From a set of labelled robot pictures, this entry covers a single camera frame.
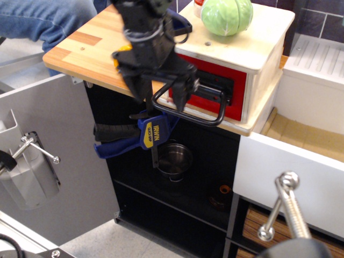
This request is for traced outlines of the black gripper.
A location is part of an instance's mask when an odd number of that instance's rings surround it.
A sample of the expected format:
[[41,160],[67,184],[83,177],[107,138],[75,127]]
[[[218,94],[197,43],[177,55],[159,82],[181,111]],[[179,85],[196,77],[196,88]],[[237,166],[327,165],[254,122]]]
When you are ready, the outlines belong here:
[[174,81],[173,102],[177,112],[182,112],[191,95],[199,86],[196,68],[187,65],[186,72],[163,65],[175,53],[174,29],[170,26],[124,27],[124,36],[132,45],[126,52],[126,63],[120,67],[123,80],[138,102],[147,98],[151,81]]

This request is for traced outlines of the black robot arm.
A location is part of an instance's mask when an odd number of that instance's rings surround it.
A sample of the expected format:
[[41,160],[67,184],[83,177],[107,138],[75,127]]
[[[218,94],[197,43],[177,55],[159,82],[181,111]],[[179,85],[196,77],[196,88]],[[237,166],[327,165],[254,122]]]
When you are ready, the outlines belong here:
[[175,53],[170,1],[113,1],[122,17],[128,51],[112,54],[116,68],[132,95],[140,102],[148,98],[152,81],[173,90],[173,101],[182,112],[198,83],[197,69]]

